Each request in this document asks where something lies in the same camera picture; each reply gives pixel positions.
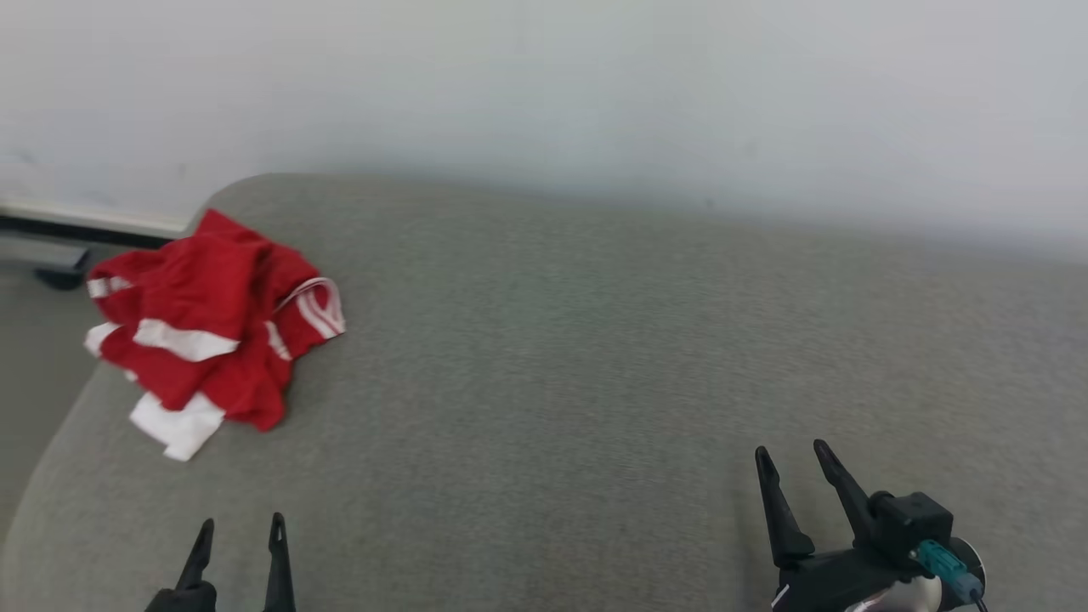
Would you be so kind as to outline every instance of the gray fabric surface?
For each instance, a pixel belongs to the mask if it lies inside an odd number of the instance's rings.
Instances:
[[[1084,601],[1084,268],[373,178],[211,206],[336,279],[348,333],[280,427],[189,464],[100,367],[14,521],[11,610],[141,610],[208,516],[220,610],[259,610],[274,511],[299,610],[765,610],[756,445],[849,546],[815,437],[951,509],[996,612]]]

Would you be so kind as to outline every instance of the red and white cloth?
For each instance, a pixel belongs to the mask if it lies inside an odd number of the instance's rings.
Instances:
[[[99,264],[87,290],[107,318],[87,348],[147,390],[129,418],[180,461],[224,418],[271,429],[292,362],[345,329],[335,283],[215,210],[191,237]]]

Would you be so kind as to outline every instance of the black robotic claw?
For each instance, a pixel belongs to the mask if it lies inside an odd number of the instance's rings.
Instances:
[[[779,590],[771,604],[772,612],[841,612],[898,582],[910,583],[927,576],[923,566],[910,556],[923,540],[935,540],[953,550],[957,542],[962,543],[951,538],[952,514],[925,493],[897,498],[879,492],[869,499],[827,442],[816,440],[813,449],[824,476],[839,494],[854,541],[850,549],[817,554],[782,494],[770,454],[763,446],[756,449],[755,465],[770,552],[779,568]],[[964,603],[955,598],[940,599],[939,610]]]
[[[215,612],[215,587],[203,579],[203,571],[211,561],[211,538],[215,523],[205,521],[193,543],[193,551],[185,561],[177,586],[162,589],[151,600],[146,612]],[[290,579],[290,560],[287,556],[287,531],[283,515],[272,516],[269,533],[269,552],[272,566],[269,568],[268,589],[264,592],[264,612],[295,612],[295,589]]]

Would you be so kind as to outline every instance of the gray floor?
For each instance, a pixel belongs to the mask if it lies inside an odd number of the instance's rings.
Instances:
[[[98,247],[94,255],[113,252]],[[53,291],[25,268],[0,267],[0,538],[34,466],[90,377],[96,362],[83,336],[99,322],[85,291]]]

